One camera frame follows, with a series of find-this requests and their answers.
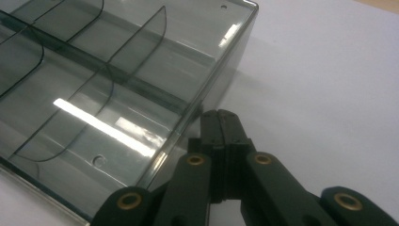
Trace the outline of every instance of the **hole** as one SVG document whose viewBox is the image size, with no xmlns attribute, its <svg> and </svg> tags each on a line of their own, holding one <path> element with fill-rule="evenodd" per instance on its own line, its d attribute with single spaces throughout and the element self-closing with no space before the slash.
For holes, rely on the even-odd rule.
<svg viewBox="0 0 399 226">
<path fill-rule="evenodd" d="M 201 165 L 204 161 L 205 160 L 203 159 L 203 157 L 201 157 L 199 155 L 192 155 L 187 158 L 188 164 L 193 165 L 193 166 Z"/>
<path fill-rule="evenodd" d="M 118 199 L 118 207 L 122 210 L 130 210 L 141 204 L 141 196 L 135 192 L 130 192 L 120 196 Z"/>
<path fill-rule="evenodd" d="M 348 195 L 346 193 L 337 193 L 334 195 L 334 200 L 339 204 L 341 207 L 352 210 L 358 211 L 363 208 L 361 202 L 356 199 L 355 197 Z"/>
<path fill-rule="evenodd" d="M 106 158 L 102 155 L 97 155 L 93 158 L 92 164 L 96 168 L 102 167 L 106 163 Z"/>
<path fill-rule="evenodd" d="M 272 159 L 270 159 L 270 157 L 267 155 L 257 154 L 257 155 L 255 155 L 255 161 L 259 164 L 267 165 L 272 162 Z"/>
<path fill-rule="evenodd" d="M 137 196 L 128 196 L 122 200 L 123 204 L 132 204 L 137 202 Z"/>
<path fill-rule="evenodd" d="M 317 218 L 309 216 L 309 215 L 303 216 L 302 222 L 306 226 L 321 226 L 322 225 Z"/>
<path fill-rule="evenodd" d="M 176 216 L 171 221 L 171 226 L 186 226 L 187 218 L 185 216 Z"/>
</svg>

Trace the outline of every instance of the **white table surface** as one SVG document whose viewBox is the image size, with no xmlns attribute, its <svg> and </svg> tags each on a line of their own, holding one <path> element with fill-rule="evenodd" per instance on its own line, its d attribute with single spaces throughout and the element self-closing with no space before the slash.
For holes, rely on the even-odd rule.
<svg viewBox="0 0 399 226">
<path fill-rule="evenodd" d="M 399 15 L 352 0 L 259 0 L 220 104 L 310 192 L 357 190 L 399 221 Z M 0 174 L 0 225 L 73 225 Z M 211 225 L 244 226 L 239 202 Z"/>
</svg>

